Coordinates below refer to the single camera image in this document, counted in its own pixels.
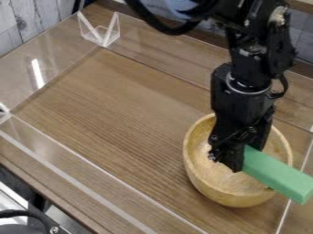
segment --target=green sponge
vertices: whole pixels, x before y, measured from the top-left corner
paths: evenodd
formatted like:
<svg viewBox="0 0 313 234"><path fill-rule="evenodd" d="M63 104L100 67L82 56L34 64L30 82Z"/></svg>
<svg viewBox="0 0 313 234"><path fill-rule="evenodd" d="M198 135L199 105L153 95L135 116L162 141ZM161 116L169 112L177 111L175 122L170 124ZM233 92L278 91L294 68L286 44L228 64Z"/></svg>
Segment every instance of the green sponge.
<svg viewBox="0 0 313 234"><path fill-rule="evenodd" d="M302 205L313 196L313 177L250 146L245 149L242 171Z"/></svg>

